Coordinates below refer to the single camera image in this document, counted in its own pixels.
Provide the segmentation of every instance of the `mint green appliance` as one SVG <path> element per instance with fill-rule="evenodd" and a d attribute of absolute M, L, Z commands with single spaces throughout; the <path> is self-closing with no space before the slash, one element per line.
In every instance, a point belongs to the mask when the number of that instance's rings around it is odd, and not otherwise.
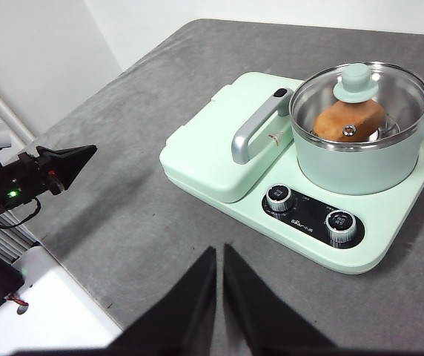
<path fill-rule="evenodd" d="M 375 267 L 424 186 L 424 139 L 393 188 L 346 195 L 302 172 L 286 106 L 302 81 L 246 73 L 167 140 L 168 179 L 271 239 L 332 270 Z"/>

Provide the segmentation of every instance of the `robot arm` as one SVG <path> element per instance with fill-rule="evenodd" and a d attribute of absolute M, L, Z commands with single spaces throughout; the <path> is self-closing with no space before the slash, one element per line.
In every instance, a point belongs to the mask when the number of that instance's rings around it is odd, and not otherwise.
<path fill-rule="evenodd" d="M 7 135 L 8 137 L 0 127 L 0 149 L 10 147 L 9 134 Z M 18 155 L 18 160 L 15 162 L 6 166 L 0 163 L 0 214 L 31 202 L 45 191 L 57 195 L 67 190 L 80 170 L 95 154 L 96 146 L 88 145 L 58 151 L 37 146 L 36 150 L 39 156 L 23 152 Z M 39 209 L 38 201 L 36 211 L 23 222 L 37 214 Z M 20 273 L 0 259 L 0 305 L 4 303 L 7 294 L 19 289 L 23 283 Z"/>

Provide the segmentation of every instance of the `bread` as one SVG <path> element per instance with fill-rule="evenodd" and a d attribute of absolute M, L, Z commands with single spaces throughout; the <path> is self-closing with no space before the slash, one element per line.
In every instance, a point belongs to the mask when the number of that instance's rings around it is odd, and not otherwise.
<path fill-rule="evenodd" d="M 325 109 L 314 121 L 313 133 L 323 139 L 340 142 L 363 142 L 383 123 L 385 109 L 374 100 L 350 104 L 338 101 Z M 353 125 L 353 136 L 342 132 Z"/>

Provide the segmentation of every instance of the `white wall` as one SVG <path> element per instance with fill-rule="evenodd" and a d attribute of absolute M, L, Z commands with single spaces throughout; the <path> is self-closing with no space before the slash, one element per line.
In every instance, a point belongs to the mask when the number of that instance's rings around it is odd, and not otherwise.
<path fill-rule="evenodd" d="M 34 136 L 120 72 L 82 0 L 0 0 L 0 97 Z"/>
<path fill-rule="evenodd" d="M 122 69 L 200 18 L 424 33 L 421 0 L 85 0 Z"/>

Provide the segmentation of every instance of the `silver handle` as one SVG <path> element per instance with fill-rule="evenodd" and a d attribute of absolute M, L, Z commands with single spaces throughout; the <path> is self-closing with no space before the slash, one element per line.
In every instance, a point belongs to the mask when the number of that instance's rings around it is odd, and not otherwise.
<path fill-rule="evenodd" d="M 232 140 L 232 157 L 235 163 L 244 165 L 250 160 L 248 142 L 275 111 L 280 116 L 289 115 L 288 103 L 292 94 L 293 91 L 289 88 L 278 89 L 237 130 Z"/>

